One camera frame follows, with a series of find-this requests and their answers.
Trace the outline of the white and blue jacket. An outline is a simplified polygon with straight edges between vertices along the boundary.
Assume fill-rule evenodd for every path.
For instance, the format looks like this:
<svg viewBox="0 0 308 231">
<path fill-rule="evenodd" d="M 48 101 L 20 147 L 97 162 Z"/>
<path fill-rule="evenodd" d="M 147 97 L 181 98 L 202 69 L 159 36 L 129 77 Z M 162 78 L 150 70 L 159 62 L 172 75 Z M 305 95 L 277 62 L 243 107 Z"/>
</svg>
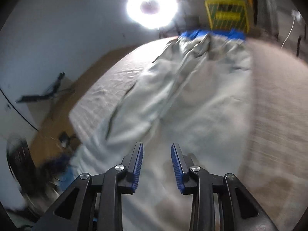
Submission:
<svg viewBox="0 0 308 231">
<path fill-rule="evenodd" d="M 188 230 L 191 196 L 180 194 L 171 146 L 213 174 L 236 173 L 252 112 L 246 41 L 212 32 L 145 44 L 109 69 L 70 111 L 81 146 L 75 174 L 92 175 L 144 145 L 136 193 L 122 198 L 124 230 Z"/>
</svg>

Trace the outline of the yellow green storage box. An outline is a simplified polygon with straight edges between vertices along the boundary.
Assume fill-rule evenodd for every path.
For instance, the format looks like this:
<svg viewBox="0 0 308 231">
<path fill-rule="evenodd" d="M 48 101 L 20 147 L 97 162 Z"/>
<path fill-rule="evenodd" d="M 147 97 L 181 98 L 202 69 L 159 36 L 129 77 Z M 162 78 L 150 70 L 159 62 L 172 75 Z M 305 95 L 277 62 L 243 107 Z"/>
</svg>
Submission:
<svg viewBox="0 0 308 231">
<path fill-rule="evenodd" d="M 205 0 L 211 30 L 235 29 L 249 32 L 249 18 L 243 0 Z"/>
</svg>

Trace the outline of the white clip desk lamp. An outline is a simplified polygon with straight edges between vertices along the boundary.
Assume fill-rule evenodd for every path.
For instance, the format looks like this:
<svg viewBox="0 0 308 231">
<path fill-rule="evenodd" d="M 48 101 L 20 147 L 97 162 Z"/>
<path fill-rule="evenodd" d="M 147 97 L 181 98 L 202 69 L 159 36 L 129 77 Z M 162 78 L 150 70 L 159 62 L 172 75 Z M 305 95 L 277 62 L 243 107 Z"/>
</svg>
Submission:
<svg viewBox="0 0 308 231">
<path fill-rule="evenodd" d="M 295 26 L 295 22 L 297 21 L 298 23 L 301 21 L 302 19 L 302 16 L 301 16 L 301 13 L 298 11 L 298 10 L 291 10 L 291 17 L 292 17 L 292 25 L 291 25 L 291 28 L 289 30 L 289 33 L 288 35 L 285 37 L 282 45 L 281 45 L 281 49 L 284 47 L 285 43 L 288 41 L 291 33 L 292 33 L 292 30 Z"/>
</svg>

